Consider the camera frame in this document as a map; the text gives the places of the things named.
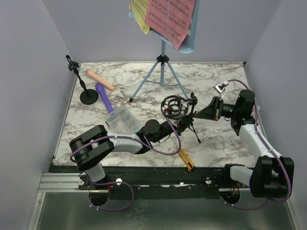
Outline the clear plastic screw box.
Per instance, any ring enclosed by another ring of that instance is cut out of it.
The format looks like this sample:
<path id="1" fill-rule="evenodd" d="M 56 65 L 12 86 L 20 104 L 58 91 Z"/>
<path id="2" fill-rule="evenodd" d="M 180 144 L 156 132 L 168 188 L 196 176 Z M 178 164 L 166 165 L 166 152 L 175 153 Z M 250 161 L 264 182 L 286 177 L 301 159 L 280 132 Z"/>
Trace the clear plastic screw box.
<path id="1" fill-rule="evenodd" d="M 133 135 L 141 130 L 141 123 L 125 105 L 115 108 L 105 116 L 105 123 L 112 133 Z"/>

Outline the beige microphone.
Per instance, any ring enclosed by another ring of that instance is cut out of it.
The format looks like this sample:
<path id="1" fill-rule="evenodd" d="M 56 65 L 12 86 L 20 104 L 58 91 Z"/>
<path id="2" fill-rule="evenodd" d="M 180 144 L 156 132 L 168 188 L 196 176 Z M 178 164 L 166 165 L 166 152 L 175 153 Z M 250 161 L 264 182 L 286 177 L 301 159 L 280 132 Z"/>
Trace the beige microphone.
<path id="1" fill-rule="evenodd" d="M 85 74 L 87 77 L 93 79 L 94 81 L 96 81 L 97 83 L 102 84 L 104 87 L 106 87 L 108 90 L 110 91 L 114 91 L 115 87 L 109 83 L 108 81 L 106 81 L 105 79 L 103 79 L 100 75 L 96 74 L 93 70 L 91 69 L 86 69 L 85 70 Z"/>

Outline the purple microphone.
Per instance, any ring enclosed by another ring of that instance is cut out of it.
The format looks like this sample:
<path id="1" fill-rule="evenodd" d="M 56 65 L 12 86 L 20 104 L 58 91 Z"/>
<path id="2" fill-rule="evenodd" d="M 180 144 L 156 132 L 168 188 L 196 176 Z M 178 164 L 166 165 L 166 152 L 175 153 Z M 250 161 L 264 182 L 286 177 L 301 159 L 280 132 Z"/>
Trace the purple microphone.
<path id="1" fill-rule="evenodd" d="M 110 100 L 109 100 L 109 98 L 108 98 L 108 96 L 106 94 L 106 91 L 105 91 L 105 88 L 104 88 L 103 84 L 97 83 L 95 85 L 95 89 L 98 92 L 98 94 L 100 95 L 103 103 L 105 104 L 105 107 L 106 107 L 108 113 L 113 112 L 114 109 L 113 109 L 113 107 L 111 105 L 111 102 L 110 102 Z"/>

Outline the yellow utility knife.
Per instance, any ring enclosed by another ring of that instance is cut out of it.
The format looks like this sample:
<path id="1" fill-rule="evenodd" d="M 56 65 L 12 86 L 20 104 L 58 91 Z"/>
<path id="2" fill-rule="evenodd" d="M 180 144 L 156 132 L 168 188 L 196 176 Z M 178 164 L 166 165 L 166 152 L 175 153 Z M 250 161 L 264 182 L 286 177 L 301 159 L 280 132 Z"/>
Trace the yellow utility knife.
<path id="1" fill-rule="evenodd" d="M 189 158 L 189 156 L 187 155 L 187 153 L 182 148 L 180 148 L 178 154 L 180 158 L 182 159 L 182 161 L 185 163 L 188 169 L 188 172 L 192 172 L 195 166 L 193 162 L 191 161 L 191 159 Z"/>

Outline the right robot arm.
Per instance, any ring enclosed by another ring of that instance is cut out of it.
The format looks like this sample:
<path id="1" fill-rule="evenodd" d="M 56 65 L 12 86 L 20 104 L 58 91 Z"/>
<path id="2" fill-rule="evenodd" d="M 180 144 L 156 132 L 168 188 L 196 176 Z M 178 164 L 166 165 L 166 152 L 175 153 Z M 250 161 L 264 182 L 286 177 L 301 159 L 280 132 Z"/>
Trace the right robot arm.
<path id="1" fill-rule="evenodd" d="M 254 105 L 255 93 L 241 90 L 234 105 L 215 96 L 207 107 L 195 114 L 195 118 L 213 121 L 221 117 L 230 118 L 232 129 L 256 160 L 253 169 L 231 166 L 230 171 L 221 175 L 223 186 L 230 188 L 240 182 L 250 188 L 254 197 L 281 202 L 291 196 L 294 161 L 278 153 L 258 131 L 256 120 L 251 115 Z"/>

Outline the pink sheet music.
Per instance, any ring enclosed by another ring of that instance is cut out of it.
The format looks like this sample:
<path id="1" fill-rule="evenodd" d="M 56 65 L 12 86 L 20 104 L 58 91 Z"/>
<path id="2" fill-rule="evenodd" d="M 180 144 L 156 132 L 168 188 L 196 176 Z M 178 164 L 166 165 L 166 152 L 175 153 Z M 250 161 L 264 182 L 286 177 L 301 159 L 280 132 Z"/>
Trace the pink sheet music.
<path id="1" fill-rule="evenodd" d="M 191 35 L 196 0 L 150 0 L 145 22 L 179 50 Z"/>

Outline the black round-base mic stand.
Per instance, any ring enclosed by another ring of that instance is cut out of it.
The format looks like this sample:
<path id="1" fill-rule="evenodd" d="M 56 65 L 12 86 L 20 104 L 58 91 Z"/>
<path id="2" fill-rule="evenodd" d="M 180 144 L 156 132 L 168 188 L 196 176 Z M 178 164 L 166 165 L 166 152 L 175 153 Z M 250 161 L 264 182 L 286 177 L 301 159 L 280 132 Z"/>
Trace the black round-base mic stand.
<path id="1" fill-rule="evenodd" d="M 71 59 L 69 55 L 66 55 L 66 60 L 68 61 L 68 69 L 73 71 L 79 80 L 79 84 L 82 87 L 83 91 L 80 94 L 80 101 L 85 105 L 94 104 L 98 100 L 98 92 L 94 89 L 87 89 L 85 82 L 81 79 L 79 75 L 78 68 L 80 67 L 78 62 L 75 62 Z"/>

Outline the yellow sheet music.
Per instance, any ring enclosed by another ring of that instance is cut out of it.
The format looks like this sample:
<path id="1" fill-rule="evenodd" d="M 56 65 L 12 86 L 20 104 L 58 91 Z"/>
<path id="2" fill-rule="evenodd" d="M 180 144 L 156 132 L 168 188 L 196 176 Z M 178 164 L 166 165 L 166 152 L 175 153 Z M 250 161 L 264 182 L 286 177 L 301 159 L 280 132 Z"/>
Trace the yellow sheet music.
<path id="1" fill-rule="evenodd" d="M 150 26 L 145 22 L 147 7 L 148 0 L 130 0 L 129 2 L 132 18 L 136 20 L 145 35 L 150 31 Z"/>

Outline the black tripod mic stand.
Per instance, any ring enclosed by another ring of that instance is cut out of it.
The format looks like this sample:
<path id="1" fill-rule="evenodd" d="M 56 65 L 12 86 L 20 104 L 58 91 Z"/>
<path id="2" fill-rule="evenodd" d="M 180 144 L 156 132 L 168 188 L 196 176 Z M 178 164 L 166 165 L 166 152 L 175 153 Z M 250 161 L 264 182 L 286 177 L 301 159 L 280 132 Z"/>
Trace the black tripod mic stand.
<path id="1" fill-rule="evenodd" d="M 191 116 L 194 118 L 194 108 L 197 102 L 198 99 L 193 92 L 190 94 L 190 98 L 188 99 L 178 95 L 171 95 L 164 98 L 164 100 L 161 102 L 161 112 L 164 117 L 175 120 L 176 124 L 185 116 Z M 194 126 L 192 126 L 191 131 L 196 135 L 197 141 L 201 143 Z"/>

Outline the light blue music stand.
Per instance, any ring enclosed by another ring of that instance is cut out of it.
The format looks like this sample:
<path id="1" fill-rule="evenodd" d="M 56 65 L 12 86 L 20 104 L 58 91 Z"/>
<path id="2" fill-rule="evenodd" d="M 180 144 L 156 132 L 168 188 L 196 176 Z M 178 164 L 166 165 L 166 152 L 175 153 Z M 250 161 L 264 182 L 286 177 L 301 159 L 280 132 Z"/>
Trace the light blue music stand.
<path id="1" fill-rule="evenodd" d="M 180 45 L 179 47 L 179 52 L 183 53 L 183 54 L 189 54 L 192 53 L 194 51 L 194 47 L 195 47 L 195 39 L 196 39 L 196 31 L 197 31 L 197 21 L 198 21 L 198 12 L 199 12 L 199 4 L 200 1 L 197 0 L 193 9 L 193 14 L 191 17 L 191 26 L 189 27 L 189 31 L 188 34 L 186 36 L 186 38 L 183 40 L 183 43 Z M 135 96 L 138 94 L 139 90 L 142 88 L 142 86 L 148 82 L 148 83 L 153 83 L 153 84 L 160 84 L 161 87 L 176 87 L 179 86 L 180 89 L 182 90 L 184 96 L 186 99 L 189 99 L 188 94 L 186 93 L 184 87 L 182 86 L 176 72 L 174 71 L 170 61 L 169 61 L 169 57 L 165 54 L 165 46 L 166 44 L 172 45 L 173 43 L 171 43 L 170 41 L 168 41 L 165 37 L 163 37 L 160 33 L 158 33 L 155 30 L 152 30 L 152 32 L 157 35 L 161 41 L 161 54 L 156 58 L 156 62 L 154 63 L 154 65 L 152 66 L 152 68 L 149 70 L 149 72 L 147 73 L 147 75 L 144 77 L 143 81 L 141 82 L 141 84 L 138 86 L 137 90 L 135 91 L 135 93 L 132 95 L 132 97 L 129 99 L 129 102 L 132 103 L 133 99 L 135 98 Z M 150 81 L 148 80 L 149 76 L 152 74 L 153 70 L 156 68 L 156 66 L 160 64 L 161 68 L 160 68 L 160 81 L 156 82 L 156 81 Z M 177 84 L 165 84 L 164 83 L 164 77 L 165 77 L 165 64 L 168 65 L 169 69 L 171 70 L 171 73 L 173 74 Z"/>

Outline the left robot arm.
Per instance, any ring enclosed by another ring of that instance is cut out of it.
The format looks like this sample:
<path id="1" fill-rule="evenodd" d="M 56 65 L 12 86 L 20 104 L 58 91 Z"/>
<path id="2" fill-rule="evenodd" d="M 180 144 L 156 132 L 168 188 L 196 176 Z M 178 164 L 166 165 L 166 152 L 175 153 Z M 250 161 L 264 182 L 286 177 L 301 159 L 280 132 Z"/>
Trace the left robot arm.
<path id="1" fill-rule="evenodd" d="M 175 123 L 167 118 L 165 122 L 148 120 L 139 132 L 132 135 L 115 134 L 108 132 L 103 125 L 97 125 L 74 138 L 70 143 L 72 154 L 70 161 L 76 163 L 78 170 L 85 172 L 90 178 L 90 184 L 95 189 L 102 189 L 106 185 L 106 174 L 101 161 L 112 152 L 126 152 L 131 154 L 144 154 L 150 150 L 170 156 L 174 153 L 166 153 L 153 148 L 152 143 L 175 134 L 178 143 L 179 136 L 185 129 L 192 126 L 194 119 L 185 115 Z"/>

